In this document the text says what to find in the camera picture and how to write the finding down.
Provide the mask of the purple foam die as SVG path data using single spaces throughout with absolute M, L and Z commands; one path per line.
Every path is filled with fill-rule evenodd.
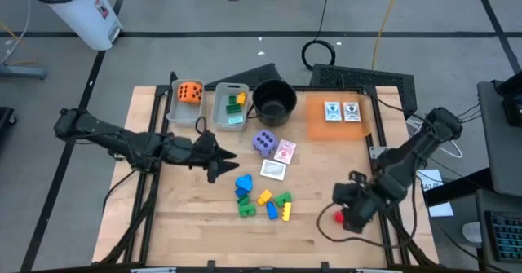
M 274 153 L 278 147 L 279 140 L 274 133 L 269 130 L 260 130 L 252 138 L 252 147 L 262 157 L 268 157 Z

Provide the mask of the orange foam die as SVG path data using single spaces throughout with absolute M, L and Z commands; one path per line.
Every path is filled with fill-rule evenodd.
M 202 101 L 203 86 L 194 81 L 182 82 L 177 90 L 181 103 L 199 104 Z

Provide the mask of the white computer mouse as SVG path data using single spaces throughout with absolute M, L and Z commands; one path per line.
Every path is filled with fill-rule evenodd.
M 479 222 L 468 222 L 462 226 L 464 238 L 474 244 L 482 243 L 481 227 Z

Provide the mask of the white trash bin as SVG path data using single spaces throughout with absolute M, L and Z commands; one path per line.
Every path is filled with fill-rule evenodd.
M 122 31 L 108 0 L 38 0 L 47 4 L 91 49 L 106 51 Z

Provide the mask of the black perforated panel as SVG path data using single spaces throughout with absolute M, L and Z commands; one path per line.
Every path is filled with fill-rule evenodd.
M 418 110 L 414 76 L 409 74 L 372 71 L 360 68 L 316 64 L 312 70 L 311 86 L 395 86 L 398 90 L 405 118 Z

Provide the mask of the red playing card box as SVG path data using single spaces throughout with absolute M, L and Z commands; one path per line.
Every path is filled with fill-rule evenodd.
M 276 149 L 274 160 L 289 165 L 294 155 L 295 148 L 295 143 L 281 139 Z

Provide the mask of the blue playing card box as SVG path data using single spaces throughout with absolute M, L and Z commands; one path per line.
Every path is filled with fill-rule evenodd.
M 340 108 L 340 102 L 324 102 L 325 108 L 325 120 L 327 122 L 341 121 L 342 113 Z

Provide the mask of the white paper sheet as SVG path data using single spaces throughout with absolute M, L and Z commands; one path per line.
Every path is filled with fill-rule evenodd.
M 433 218 L 453 217 L 454 216 L 453 208 L 449 202 L 431 206 L 428 210 L 429 210 L 430 216 Z
M 422 190 L 427 192 L 433 188 L 444 185 L 439 170 L 418 170 L 418 179 L 421 181 Z

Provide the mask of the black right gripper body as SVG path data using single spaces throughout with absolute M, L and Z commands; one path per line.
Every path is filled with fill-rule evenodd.
M 343 207 L 343 228 L 355 233 L 361 233 L 374 214 L 384 207 L 383 198 L 357 183 L 336 183 L 332 201 Z

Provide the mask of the black floor object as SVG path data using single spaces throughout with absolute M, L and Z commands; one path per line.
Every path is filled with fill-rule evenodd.
M 0 129 L 17 123 L 13 108 L 0 107 Z

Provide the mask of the orange translucent tray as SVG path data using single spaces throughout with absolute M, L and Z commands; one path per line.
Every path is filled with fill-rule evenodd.
M 339 102 L 341 112 L 343 104 L 357 102 L 361 110 L 361 121 L 327 121 L 325 119 L 325 102 Z M 367 104 L 364 95 L 350 91 L 325 91 L 307 94 L 307 136 L 309 139 L 357 140 L 371 133 L 370 119 L 373 117 L 372 107 Z

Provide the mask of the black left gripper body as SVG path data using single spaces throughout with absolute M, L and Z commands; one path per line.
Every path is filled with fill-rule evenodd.
M 213 160 L 213 152 L 201 152 L 196 142 L 193 143 L 191 139 L 179 136 L 165 137 L 161 143 L 161 158 L 170 165 L 207 169 Z

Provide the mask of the black triangular plate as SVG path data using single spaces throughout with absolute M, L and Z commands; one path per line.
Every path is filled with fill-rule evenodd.
M 277 71 L 274 63 L 265 64 L 242 73 L 237 73 L 230 77 L 225 77 L 223 79 L 210 82 L 205 85 L 205 89 L 215 90 L 215 87 L 222 82 L 242 83 L 246 84 L 249 88 L 255 88 L 259 83 L 272 79 L 281 80 L 281 75 Z

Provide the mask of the light blue toy block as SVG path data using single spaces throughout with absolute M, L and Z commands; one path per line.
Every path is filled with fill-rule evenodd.
M 236 179 L 235 184 L 238 188 L 241 188 L 241 189 L 244 189 L 244 190 L 250 192 L 253 188 L 252 176 L 250 174 L 240 176 Z

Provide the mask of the grey plastic bin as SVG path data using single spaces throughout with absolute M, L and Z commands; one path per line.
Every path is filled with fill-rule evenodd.
M 241 93 L 246 92 L 246 103 L 242 106 L 241 113 L 228 115 L 225 107 L 229 105 L 228 96 L 235 95 L 236 97 Z M 218 130 L 224 131 L 243 131 L 246 124 L 247 102 L 248 102 L 249 87 L 241 83 L 219 83 L 215 88 L 215 101 L 212 112 L 212 122 Z M 244 123 L 240 125 L 228 124 L 228 118 L 234 116 L 243 116 Z
M 177 98 L 179 85 L 185 81 L 194 81 L 203 86 L 202 101 L 199 104 L 181 103 Z M 175 80 L 171 83 L 172 100 L 170 111 L 166 114 L 168 121 L 177 125 L 194 125 L 196 120 L 202 115 L 203 103 L 205 102 L 204 83 L 199 80 Z

